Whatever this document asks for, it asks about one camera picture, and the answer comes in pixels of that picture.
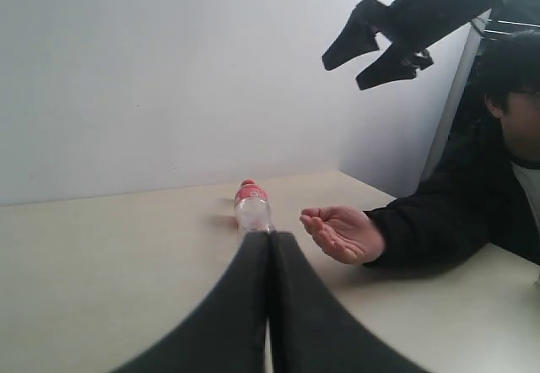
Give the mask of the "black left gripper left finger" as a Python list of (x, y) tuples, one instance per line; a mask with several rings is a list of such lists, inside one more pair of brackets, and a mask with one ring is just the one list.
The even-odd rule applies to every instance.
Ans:
[(263, 372), (270, 235), (244, 236), (203, 301), (164, 338), (117, 372)]

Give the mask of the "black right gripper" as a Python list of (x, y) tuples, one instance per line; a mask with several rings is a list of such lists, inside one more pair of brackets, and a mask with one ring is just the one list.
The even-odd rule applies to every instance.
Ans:
[(395, 0), (385, 5), (362, 0), (336, 40), (322, 55), (326, 70), (379, 51), (376, 32), (391, 45), (357, 77), (360, 90), (416, 78), (416, 67), (428, 67), (426, 50), (494, 6), (494, 0)]

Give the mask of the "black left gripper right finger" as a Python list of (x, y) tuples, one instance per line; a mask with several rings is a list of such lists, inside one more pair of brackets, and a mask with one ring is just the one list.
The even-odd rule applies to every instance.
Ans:
[(423, 372), (359, 323), (290, 233), (269, 236), (268, 322), (275, 372)]

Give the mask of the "black jacket sleeve forearm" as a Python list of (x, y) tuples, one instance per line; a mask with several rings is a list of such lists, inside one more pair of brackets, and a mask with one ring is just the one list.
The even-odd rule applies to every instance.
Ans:
[(509, 170), (436, 172), (411, 196), (367, 213), (385, 240), (371, 266), (419, 268), (462, 262), (492, 243), (539, 262), (539, 232)]

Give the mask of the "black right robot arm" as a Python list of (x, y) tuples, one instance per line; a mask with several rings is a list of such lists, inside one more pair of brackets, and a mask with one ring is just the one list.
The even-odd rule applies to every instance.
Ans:
[(390, 46), (356, 77), (360, 89), (414, 79), (433, 65), (429, 47), (484, 12), (509, 0), (378, 0), (360, 1), (337, 39), (322, 55), (327, 71), (377, 51), (377, 35)]

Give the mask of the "person's open bare hand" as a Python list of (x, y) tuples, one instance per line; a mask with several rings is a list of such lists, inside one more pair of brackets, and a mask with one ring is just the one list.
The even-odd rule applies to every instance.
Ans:
[(353, 208), (307, 208), (301, 212), (300, 222), (326, 255), (343, 264), (373, 262), (386, 247), (366, 213)]

